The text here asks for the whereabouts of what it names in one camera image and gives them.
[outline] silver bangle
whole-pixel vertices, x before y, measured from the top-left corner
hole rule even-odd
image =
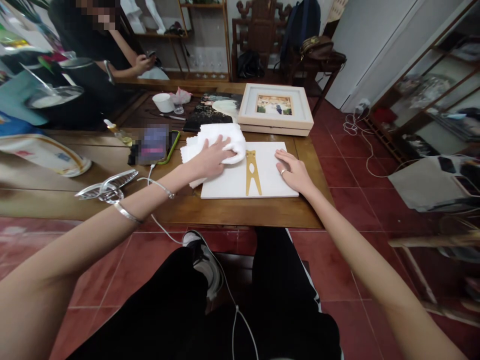
[[[149,183],[157,184],[159,187],[161,187],[167,193],[169,199],[173,199],[175,197],[175,194],[173,192],[171,192],[165,186],[163,186],[161,183],[159,183],[155,180],[152,180],[152,179],[146,178],[146,177],[141,177],[141,178],[137,179],[137,181],[140,181],[140,180],[147,180]]]
[[[123,208],[122,205],[120,205],[119,202],[113,205],[115,209],[117,209],[120,214],[122,214],[124,217],[126,217],[128,220],[133,221],[134,223],[141,224],[142,221],[138,220],[135,216],[133,216],[131,213],[129,213],[127,210]]]

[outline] sneaker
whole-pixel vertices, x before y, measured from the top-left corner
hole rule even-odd
[[[181,242],[182,246],[193,250],[193,268],[208,281],[207,298],[215,299],[224,284],[224,276],[204,237],[198,231],[190,230],[183,235]]]

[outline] gold clothespin cutout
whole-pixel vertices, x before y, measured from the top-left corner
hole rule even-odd
[[[252,171],[250,171],[250,164],[253,164],[253,167],[255,168]],[[249,190],[250,190],[250,183],[252,182],[252,179],[255,180],[256,184],[256,189],[258,190],[258,193],[262,195],[262,188],[260,187],[260,178],[259,178],[259,169],[257,168],[257,159],[255,158],[255,150],[252,151],[246,151],[246,195],[249,195]]]

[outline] wedding photo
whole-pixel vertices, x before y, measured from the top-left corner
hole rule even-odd
[[[265,114],[292,115],[292,101],[288,96],[258,95],[256,112]]]

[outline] red tile floor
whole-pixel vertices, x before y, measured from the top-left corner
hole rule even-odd
[[[343,131],[344,117],[325,102],[310,133],[336,207],[418,294],[422,291],[408,263],[387,241],[432,234],[438,217],[408,209],[387,179],[375,178],[366,171],[369,146],[361,137]],[[375,153],[370,170],[378,175],[394,171],[397,163],[376,138],[370,136],[369,140]],[[0,218],[0,279],[75,225],[75,221]],[[180,239],[187,228],[171,226],[169,230]],[[252,255],[255,251],[252,230],[205,229],[202,233],[213,251],[242,255]],[[402,359],[385,316],[353,275],[329,235],[325,231],[301,229],[291,229],[291,234],[301,259],[309,262],[323,311],[338,323],[345,358]],[[177,246],[156,225],[144,224],[83,274],[51,359],[65,358],[95,332]],[[455,302],[462,295],[461,279],[465,272],[480,276],[478,267],[454,263],[435,250],[414,249],[413,254],[434,293],[445,303]],[[480,357],[480,329],[442,316],[433,318],[469,359]]]

